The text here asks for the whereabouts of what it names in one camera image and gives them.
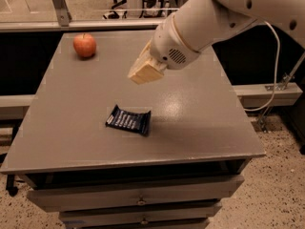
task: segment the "apple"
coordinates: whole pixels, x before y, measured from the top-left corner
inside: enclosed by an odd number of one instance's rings
[[[96,42],[89,33],[77,34],[73,39],[76,53],[81,57],[92,57],[96,52]]]

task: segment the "black panel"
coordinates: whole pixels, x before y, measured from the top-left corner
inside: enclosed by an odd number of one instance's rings
[[[0,33],[0,95],[35,94],[62,34]]]
[[[289,73],[303,49],[285,32],[275,29],[281,42],[278,78]],[[240,35],[213,45],[213,48],[233,85],[274,82],[276,41],[267,26],[257,26]],[[298,82],[305,75],[304,63],[296,72]]]

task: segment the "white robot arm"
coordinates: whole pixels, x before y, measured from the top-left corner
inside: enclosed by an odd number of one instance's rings
[[[189,0],[158,26],[132,66],[129,78],[141,84],[182,69],[212,44],[267,21],[305,47],[305,0]]]

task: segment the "cable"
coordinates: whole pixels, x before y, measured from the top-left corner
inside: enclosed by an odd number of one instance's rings
[[[275,37],[276,42],[277,42],[276,58],[275,58],[275,65],[274,65],[274,89],[273,89],[273,93],[272,93],[272,95],[270,97],[270,100],[267,103],[265,103],[263,106],[261,106],[259,108],[256,108],[256,109],[244,109],[246,112],[260,111],[260,110],[268,107],[271,104],[271,102],[274,100],[274,98],[275,98],[275,88],[276,88],[276,79],[277,79],[278,58],[279,58],[279,51],[280,51],[280,41],[279,41],[278,35],[277,35],[275,29],[272,27],[272,25],[270,25],[267,21],[265,21],[265,24],[274,33],[274,37]]]

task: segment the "gray table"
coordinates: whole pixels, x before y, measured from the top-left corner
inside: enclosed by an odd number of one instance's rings
[[[178,177],[185,165],[188,177],[197,171],[196,164],[225,164],[230,173],[219,175],[238,175],[251,158],[264,156],[212,48],[182,71],[166,71],[160,81],[138,86],[127,78],[152,34],[93,32],[97,53],[87,60],[73,50],[75,34],[64,34],[1,173],[22,177],[33,193],[59,193],[66,178],[77,172],[94,177],[90,171],[127,171],[126,181],[136,167],[148,177],[160,172],[156,168],[178,167],[173,172]],[[152,111],[149,136],[106,127],[115,104],[137,113]],[[52,187],[54,175],[62,174]]]

